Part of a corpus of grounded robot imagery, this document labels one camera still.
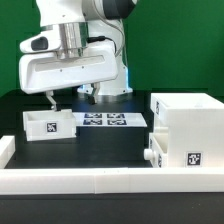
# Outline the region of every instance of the white box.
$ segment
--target white box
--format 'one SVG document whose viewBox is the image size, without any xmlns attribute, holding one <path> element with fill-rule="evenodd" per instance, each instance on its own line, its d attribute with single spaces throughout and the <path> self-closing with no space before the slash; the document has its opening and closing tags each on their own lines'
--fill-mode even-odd
<svg viewBox="0 0 224 224">
<path fill-rule="evenodd" d="M 27 141 L 76 137 L 76 121 L 71 110 L 23 112 Z"/>
<path fill-rule="evenodd" d="M 224 167 L 223 103 L 206 94 L 158 93 L 151 110 L 153 167 Z"/>
</svg>

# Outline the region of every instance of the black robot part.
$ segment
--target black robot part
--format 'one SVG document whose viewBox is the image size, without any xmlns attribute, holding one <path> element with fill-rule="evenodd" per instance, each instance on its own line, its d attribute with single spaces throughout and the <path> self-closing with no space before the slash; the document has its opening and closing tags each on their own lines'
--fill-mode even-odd
<svg viewBox="0 0 224 224">
<path fill-rule="evenodd" d="M 104 14 L 107 19 L 126 19 L 135 6 L 132 0 L 103 0 Z"/>
</svg>

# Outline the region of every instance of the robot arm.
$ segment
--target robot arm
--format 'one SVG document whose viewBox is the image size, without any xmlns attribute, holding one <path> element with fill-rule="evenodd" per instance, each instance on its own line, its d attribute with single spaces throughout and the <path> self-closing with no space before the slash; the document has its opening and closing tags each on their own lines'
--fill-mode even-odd
<svg viewBox="0 0 224 224">
<path fill-rule="evenodd" d="M 21 43 L 20 84 L 38 93 L 115 79 L 111 41 L 87 43 L 88 21 L 126 18 L 136 0 L 36 0 L 42 32 Z"/>
</svg>

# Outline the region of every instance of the white robot body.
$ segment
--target white robot body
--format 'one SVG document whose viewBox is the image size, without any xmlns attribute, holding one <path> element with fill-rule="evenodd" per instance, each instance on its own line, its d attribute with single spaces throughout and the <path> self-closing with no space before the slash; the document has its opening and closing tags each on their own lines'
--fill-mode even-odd
<svg viewBox="0 0 224 224">
<path fill-rule="evenodd" d="M 110 23 L 118 26 L 123 30 L 121 22 L 115 20 Z M 106 25 L 100 20 L 88 22 L 88 30 L 90 37 L 106 36 L 112 39 L 117 48 L 121 47 L 122 35 L 117 30 L 114 30 L 110 26 Z M 100 83 L 100 90 L 98 93 L 98 101 L 115 101 L 119 96 L 124 96 L 132 93 L 133 90 L 128 84 L 128 67 L 123 63 L 123 53 L 116 57 L 116 64 L 118 69 L 118 76 L 114 80 L 105 81 Z M 84 85 L 78 89 L 81 94 L 89 94 L 93 91 L 91 85 Z"/>
<path fill-rule="evenodd" d="M 36 0 L 41 13 L 41 27 L 85 22 L 82 0 Z"/>
<path fill-rule="evenodd" d="M 19 64 L 20 84 L 24 92 L 45 92 L 114 80 L 118 73 L 116 81 L 101 85 L 100 94 L 114 92 L 112 95 L 119 95 L 128 92 L 127 67 L 123 64 L 122 53 L 116 55 L 112 41 L 88 44 L 87 40 L 88 34 L 90 37 L 104 35 L 111 38 L 117 48 L 121 49 L 122 35 L 100 20 L 125 18 L 134 8 L 135 2 L 132 0 L 36 0 L 36 2 L 40 10 L 40 26 L 43 31 L 20 45 L 21 51 L 26 54 Z M 122 30 L 123 27 L 119 22 L 113 23 Z"/>
</svg>

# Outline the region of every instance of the white plastic bin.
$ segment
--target white plastic bin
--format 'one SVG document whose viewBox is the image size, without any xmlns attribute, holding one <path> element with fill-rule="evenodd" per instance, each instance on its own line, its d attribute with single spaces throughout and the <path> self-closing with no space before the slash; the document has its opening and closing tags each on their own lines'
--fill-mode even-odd
<svg viewBox="0 0 224 224">
<path fill-rule="evenodd" d="M 27 141 L 76 137 L 76 121 L 71 110 L 23 113 Z"/>
</svg>

